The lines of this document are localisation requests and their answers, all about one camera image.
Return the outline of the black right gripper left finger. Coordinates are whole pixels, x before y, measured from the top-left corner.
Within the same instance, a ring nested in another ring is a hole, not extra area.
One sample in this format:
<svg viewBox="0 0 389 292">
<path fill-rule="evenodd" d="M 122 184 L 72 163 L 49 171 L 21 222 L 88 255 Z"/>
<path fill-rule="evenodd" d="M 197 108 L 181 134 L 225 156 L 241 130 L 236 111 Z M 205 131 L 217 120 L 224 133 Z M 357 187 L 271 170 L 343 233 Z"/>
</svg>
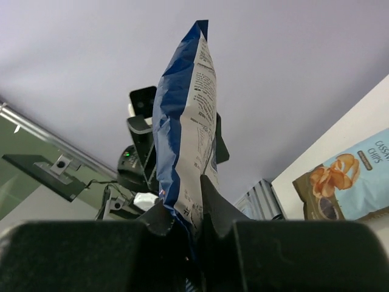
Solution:
<svg viewBox="0 0 389 292">
<path fill-rule="evenodd" d="M 184 291 L 185 256 L 161 204 L 135 220 L 26 221 L 1 235 L 1 290 Z"/>
</svg>

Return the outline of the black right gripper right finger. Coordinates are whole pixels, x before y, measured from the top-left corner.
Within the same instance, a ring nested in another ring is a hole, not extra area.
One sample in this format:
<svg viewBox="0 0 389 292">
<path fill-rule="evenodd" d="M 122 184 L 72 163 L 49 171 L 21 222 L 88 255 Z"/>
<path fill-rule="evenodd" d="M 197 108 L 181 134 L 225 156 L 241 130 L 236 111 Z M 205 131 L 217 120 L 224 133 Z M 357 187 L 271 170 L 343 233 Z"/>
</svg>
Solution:
<svg viewBox="0 0 389 292">
<path fill-rule="evenodd" d="M 349 221 L 255 221 L 201 176 L 207 291 L 387 291 L 388 257 Z"/>
</svg>

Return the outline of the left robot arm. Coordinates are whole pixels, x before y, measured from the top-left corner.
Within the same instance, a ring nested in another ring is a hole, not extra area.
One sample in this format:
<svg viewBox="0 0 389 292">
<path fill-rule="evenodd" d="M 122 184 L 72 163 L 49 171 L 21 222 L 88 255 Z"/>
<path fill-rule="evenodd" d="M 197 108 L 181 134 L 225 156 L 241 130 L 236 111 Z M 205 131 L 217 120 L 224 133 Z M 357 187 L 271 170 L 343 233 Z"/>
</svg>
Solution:
<svg viewBox="0 0 389 292">
<path fill-rule="evenodd" d="M 140 159 L 133 145 L 122 153 L 117 170 L 115 181 L 90 182 L 105 186 L 96 220 L 105 220 L 110 215 L 126 220 L 136 219 L 159 200 L 156 191 L 151 189 L 143 175 Z"/>
</svg>

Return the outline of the blue Burts chips bag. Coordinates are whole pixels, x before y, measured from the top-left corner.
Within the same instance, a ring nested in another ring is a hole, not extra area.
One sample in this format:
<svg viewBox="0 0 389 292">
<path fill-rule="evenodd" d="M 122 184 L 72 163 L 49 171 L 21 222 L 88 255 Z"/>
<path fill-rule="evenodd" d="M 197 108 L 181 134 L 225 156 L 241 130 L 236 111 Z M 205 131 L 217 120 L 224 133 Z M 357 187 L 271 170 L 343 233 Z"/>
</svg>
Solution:
<svg viewBox="0 0 389 292">
<path fill-rule="evenodd" d="M 201 176 L 219 186 L 217 82 L 207 37 L 208 21 L 197 20 L 159 80 L 152 116 L 159 195 L 184 228 L 194 260 L 203 220 Z"/>
</svg>

